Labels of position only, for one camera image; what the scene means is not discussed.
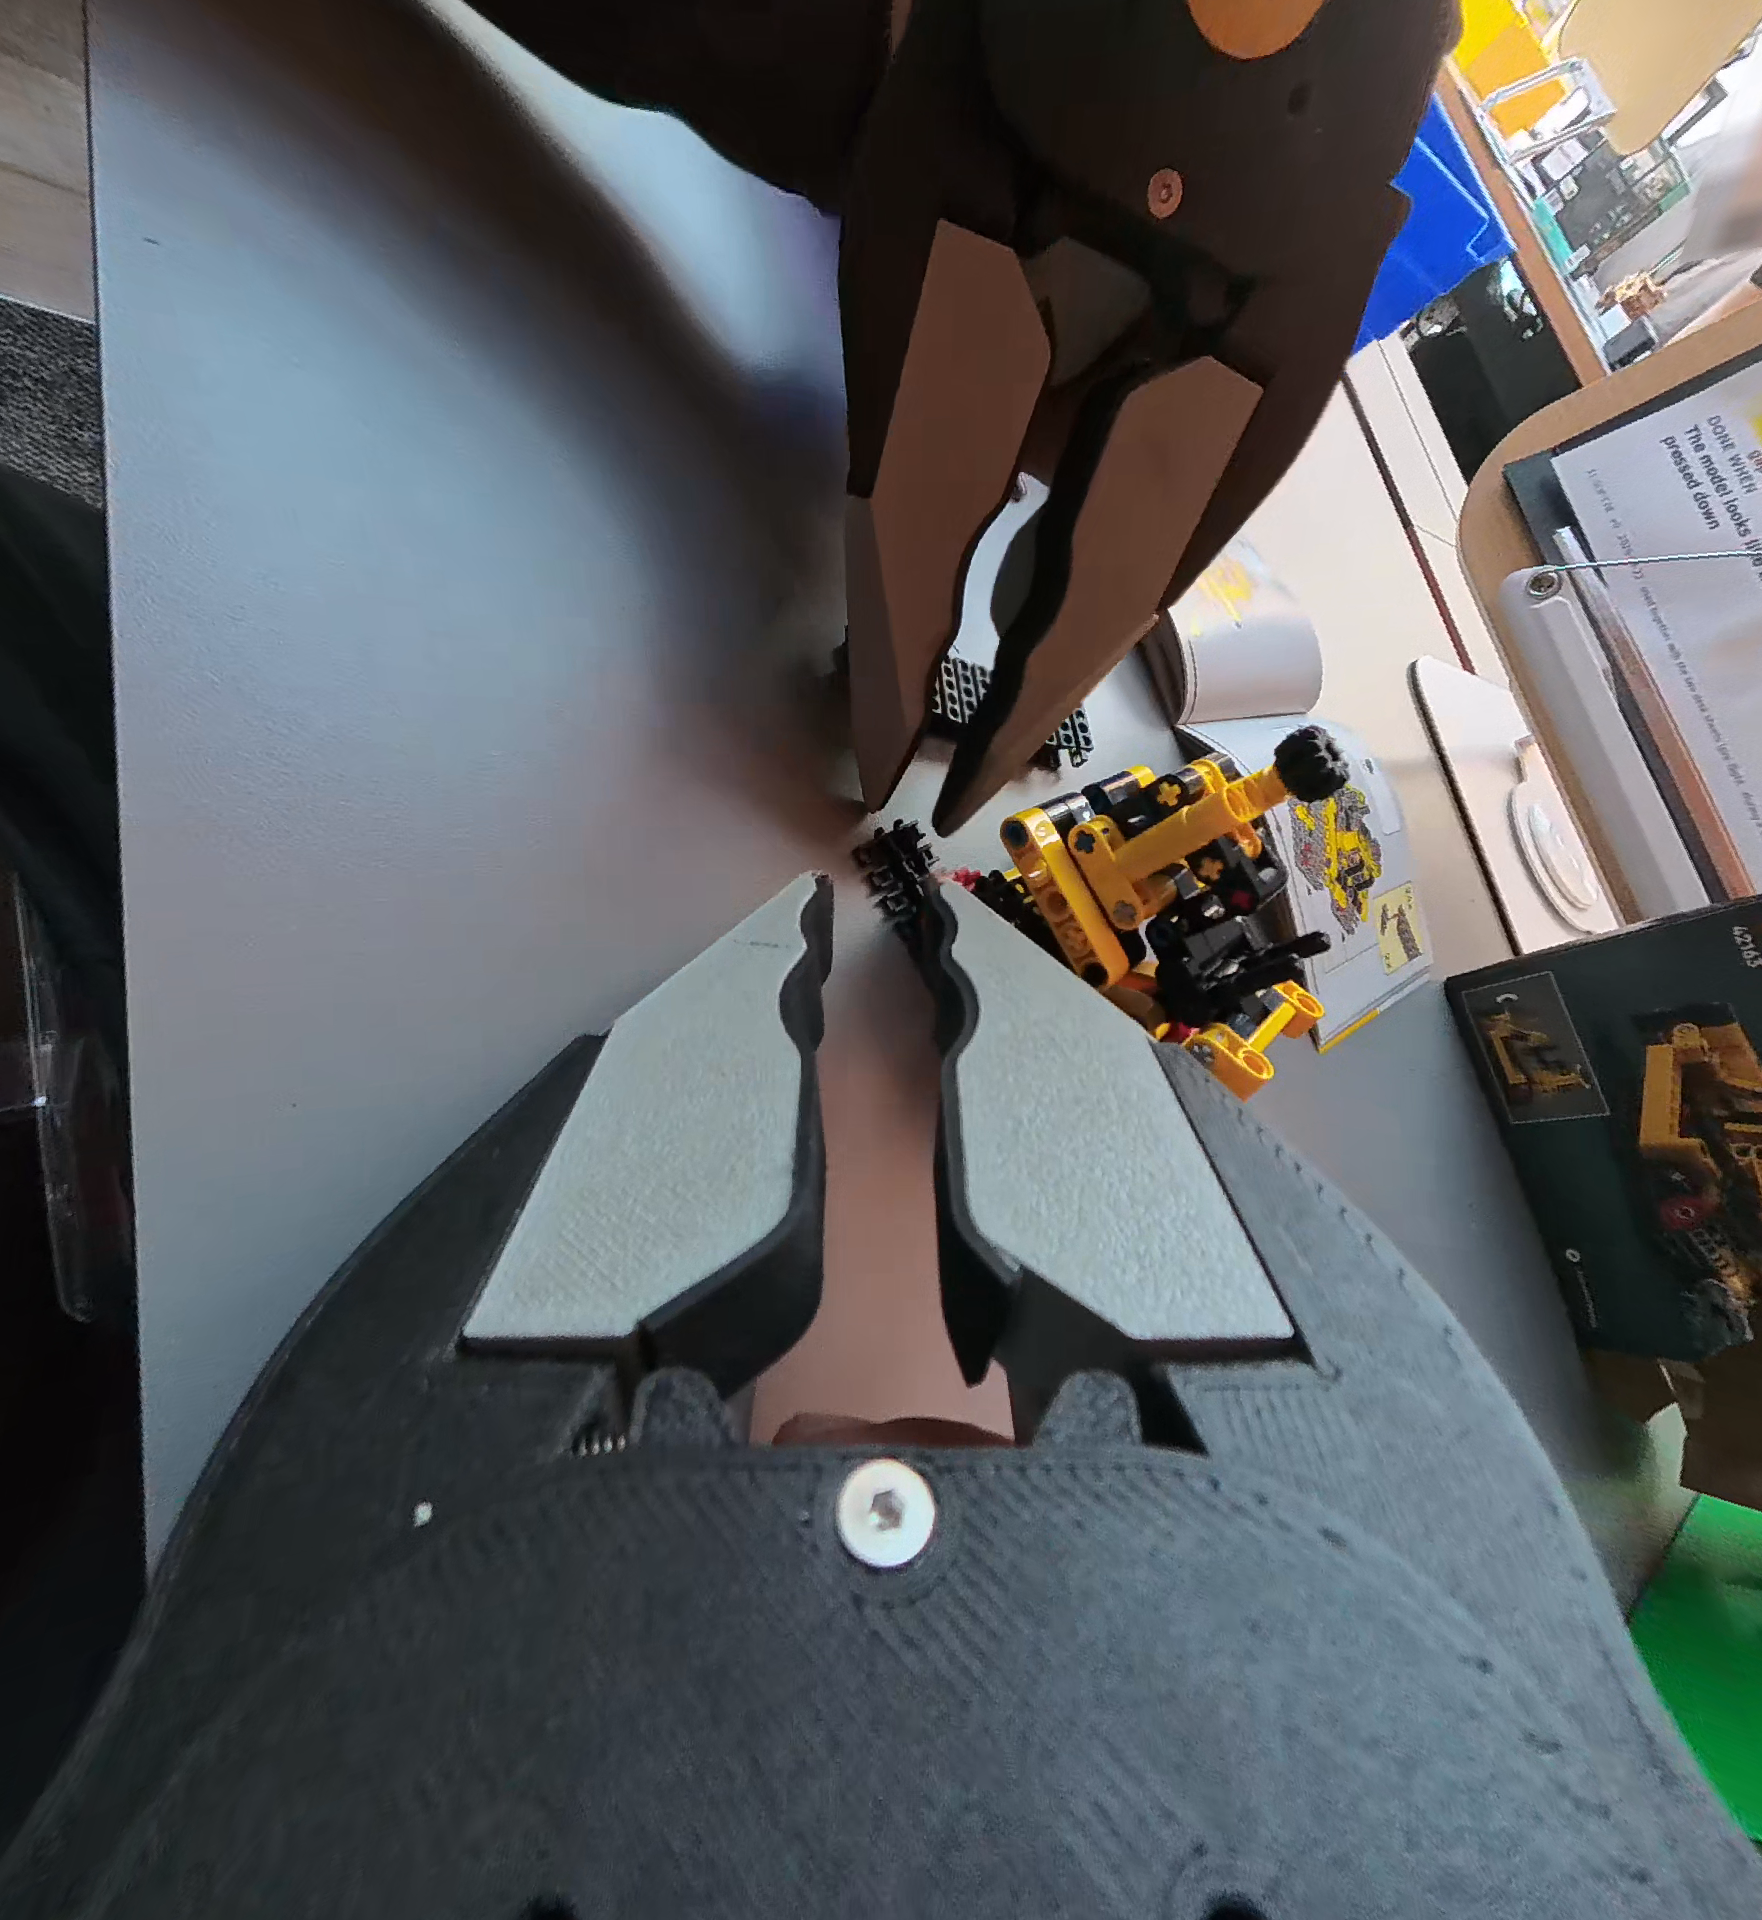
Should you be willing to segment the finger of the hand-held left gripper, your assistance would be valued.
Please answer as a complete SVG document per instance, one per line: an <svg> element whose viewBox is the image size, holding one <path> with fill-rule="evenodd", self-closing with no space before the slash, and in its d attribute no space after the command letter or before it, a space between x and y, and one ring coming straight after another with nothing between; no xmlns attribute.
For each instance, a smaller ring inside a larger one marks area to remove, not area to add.
<svg viewBox="0 0 1762 1920"><path fill-rule="evenodd" d="M995 654L932 809L953 835L1151 628L1264 391L1200 357L1089 402L990 592Z"/></svg>
<svg viewBox="0 0 1762 1920"><path fill-rule="evenodd" d="M1015 480L1049 362L1018 256L937 223L874 476L844 520L850 739L867 811L926 732L974 550Z"/></svg>

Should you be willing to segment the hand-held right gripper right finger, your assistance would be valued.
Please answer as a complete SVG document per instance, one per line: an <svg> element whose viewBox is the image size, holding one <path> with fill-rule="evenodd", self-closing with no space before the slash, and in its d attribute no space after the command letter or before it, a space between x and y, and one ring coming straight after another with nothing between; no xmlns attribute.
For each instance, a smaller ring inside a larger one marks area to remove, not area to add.
<svg viewBox="0 0 1762 1920"><path fill-rule="evenodd" d="M956 880L915 928L939 1054L942 1320L965 1382L1269 1359L1297 1329L1168 1049Z"/></svg>

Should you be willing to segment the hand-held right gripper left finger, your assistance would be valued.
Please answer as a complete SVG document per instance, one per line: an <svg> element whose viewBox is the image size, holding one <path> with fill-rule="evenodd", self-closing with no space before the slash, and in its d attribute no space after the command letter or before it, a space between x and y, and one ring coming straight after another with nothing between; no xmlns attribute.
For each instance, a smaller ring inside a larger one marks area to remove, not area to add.
<svg viewBox="0 0 1762 1920"><path fill-rule="evenodd" d="M739 1396L798 1347L824 1292L834 947L832 879L799 875L587 1044L464 1350Z"/></svg>

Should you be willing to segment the black lego track strip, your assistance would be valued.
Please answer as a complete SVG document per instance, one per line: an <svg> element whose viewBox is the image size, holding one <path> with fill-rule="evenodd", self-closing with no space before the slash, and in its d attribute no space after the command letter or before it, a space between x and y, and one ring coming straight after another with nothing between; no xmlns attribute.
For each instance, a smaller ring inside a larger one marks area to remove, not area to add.
<svg viewBox="0 0 1762 1920"><path fill-rule="evenodd" d="M959 883L961 870L944 861L923 828L909 819L874 825L850 848L851 866L867 902L917 970L932 958L930 893Z"/></svg>
<svg viewBox="0 0 1762 1920"><path fill-rule="evenodd" d="M956 653L945 654L933 672L930 701L926 709L926 732L937 742L959 742L975 719L990 690L990 668L965 660ZM1064 769L1080 770L1092 755L1093 739L1086 709L1072 709L1064 720L1045 734L1027 766L1055 776Z"/></svg>

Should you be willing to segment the yellow lego bulldozer model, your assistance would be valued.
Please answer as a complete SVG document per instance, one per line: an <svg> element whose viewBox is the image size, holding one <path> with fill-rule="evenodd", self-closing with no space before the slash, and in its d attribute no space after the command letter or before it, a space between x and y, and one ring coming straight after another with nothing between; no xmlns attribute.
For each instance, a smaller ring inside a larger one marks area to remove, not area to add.
<svg viewBox="0 0 1762 1920"><path fill-rule="evenodd" d="M1217 757L1157 776L1136 766L1003 819L1006 862L953 880L1248 1101L1273 1080L1271 1049L1324 1021L1310 964L1332 949L1315 926L1271 930L1285 872L1264 825L1283 805L1334 800L1348 776L1318 727L1283 734L1245 774Z"/></svg>

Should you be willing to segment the lego instruction booklet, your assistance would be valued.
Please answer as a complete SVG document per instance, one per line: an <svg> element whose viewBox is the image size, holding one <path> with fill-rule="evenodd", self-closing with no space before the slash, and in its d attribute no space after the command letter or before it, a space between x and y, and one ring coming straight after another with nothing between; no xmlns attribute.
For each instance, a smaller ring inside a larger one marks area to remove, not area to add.
<svg viewBox="0 0 1762 1920"><path fill-rule="evenodd" d="M1329 798L1288 798L1259 820L1282 893L1265 910L1278 939L1324 935L1302 964L1326 1052L1430 980L1434 944L1415 886L1414 843L1386 766L1319 714L1324 651L1299 598L1248 540L1231 540L1141 641L1155 694L1192 757L1249 774L1302 727L1324 728L1348 762Z"/></svg>

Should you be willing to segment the black lego set box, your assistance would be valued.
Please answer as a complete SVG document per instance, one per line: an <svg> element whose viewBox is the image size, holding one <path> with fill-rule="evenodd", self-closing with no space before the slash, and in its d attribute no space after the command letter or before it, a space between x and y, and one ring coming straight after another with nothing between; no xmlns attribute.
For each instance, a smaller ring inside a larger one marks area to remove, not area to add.
<svg viewBox="0 0 1762 1920"><path fill-rule="evenodd" d="M1443 984L1572 1330L1762 1510L1762 896Z"/></svg>

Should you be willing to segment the blue plastic bin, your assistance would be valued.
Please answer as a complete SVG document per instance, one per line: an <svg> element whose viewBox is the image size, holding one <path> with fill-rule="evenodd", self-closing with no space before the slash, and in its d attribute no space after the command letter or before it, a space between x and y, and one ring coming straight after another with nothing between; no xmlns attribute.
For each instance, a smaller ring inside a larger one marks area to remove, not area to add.
<svg viewBox="0 0 1762 1920"><path fill-rule="evenodd" d="M1407 212L1370 289L1352 345L1356 355L1513 252L1513 239L1438 95L1422 113L1393 186Z"/></svg>

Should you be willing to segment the yellow storage bin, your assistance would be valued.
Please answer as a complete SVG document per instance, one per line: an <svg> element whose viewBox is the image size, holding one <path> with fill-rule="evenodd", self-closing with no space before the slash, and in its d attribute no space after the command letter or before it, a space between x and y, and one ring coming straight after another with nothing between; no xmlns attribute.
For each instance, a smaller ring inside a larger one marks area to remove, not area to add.
<svg viewBox="0 0 1762 1920"><path fill-rule="evenodd" d="M1562 2L1460 2L1462 37L1451 66L1489 117L1513 132L1566 99L1562 78L1543 78L1559 56Z"/></svg>

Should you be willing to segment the black box device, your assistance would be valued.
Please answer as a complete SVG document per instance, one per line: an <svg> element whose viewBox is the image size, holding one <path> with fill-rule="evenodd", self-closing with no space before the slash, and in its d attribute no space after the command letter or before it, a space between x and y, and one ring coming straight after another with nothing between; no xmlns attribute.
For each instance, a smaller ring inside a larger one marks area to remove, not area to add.
<svg viewBox="0 0 1762 1920"><path fill-rule="evenodd" d="M1425 302L1400 342L1463 480L1558 394L1558 342L1506 260Z"/></svg>

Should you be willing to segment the beige chair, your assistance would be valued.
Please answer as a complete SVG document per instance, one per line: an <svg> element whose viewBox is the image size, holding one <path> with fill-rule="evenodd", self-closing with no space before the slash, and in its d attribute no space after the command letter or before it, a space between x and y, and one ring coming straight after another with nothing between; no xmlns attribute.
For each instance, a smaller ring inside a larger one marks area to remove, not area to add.
<svg viewBox="0 0 1762 1920"><path fill-rule="evenodd" d="M1659 138L1762 30L1762 2L1574 2L1547 47L1611 104L1603 138L1631 157Z"/></svg>

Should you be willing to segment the white stand base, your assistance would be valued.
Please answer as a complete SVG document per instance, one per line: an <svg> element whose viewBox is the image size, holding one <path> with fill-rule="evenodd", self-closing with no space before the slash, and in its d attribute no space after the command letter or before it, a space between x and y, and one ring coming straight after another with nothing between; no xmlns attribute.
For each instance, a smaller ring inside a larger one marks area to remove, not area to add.
<svg viewBox="0 0 1762 1920"><path fill-rule="evenodd" d="M1435 657L1407 683L1510 949L1614 932L1614 901L1516 696Z"/></svg>

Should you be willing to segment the printed instruction sheet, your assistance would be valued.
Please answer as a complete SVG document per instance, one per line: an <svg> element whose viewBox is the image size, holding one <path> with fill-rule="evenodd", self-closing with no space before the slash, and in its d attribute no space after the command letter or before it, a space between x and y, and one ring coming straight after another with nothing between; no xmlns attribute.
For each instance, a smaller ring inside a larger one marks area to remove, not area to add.
<svg viewBox="0 0 1762 1920"><path fill-rule="evenodd" d="M1543 460L1572 582L1714 883L1762 895L1762 349Z"/></svg>

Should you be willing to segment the clear plastic holder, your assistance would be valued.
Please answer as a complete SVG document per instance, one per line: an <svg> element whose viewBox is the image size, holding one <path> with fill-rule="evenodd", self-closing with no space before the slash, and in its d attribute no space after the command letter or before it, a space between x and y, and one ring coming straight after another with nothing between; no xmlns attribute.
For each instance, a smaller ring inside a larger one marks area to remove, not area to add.
<svg viewBox="0 0 1762 1920"><path fill-rule="evenodd" d="M132 1327L124 1078L10 870L0 870L0 1126L32 1138L57 1308L77 1325Z"/></svg>

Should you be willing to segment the green plastic bin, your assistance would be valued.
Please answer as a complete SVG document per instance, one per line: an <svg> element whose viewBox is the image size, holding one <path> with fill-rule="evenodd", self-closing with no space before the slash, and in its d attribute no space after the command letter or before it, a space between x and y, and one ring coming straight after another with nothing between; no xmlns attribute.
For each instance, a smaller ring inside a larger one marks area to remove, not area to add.
<svg viewBox="0 0 1762 1920"><path fill-rule="evenodd" d="M1704 1779L1762 1852L1762 1513L1695 1499L1629 1634Z"/></svg>

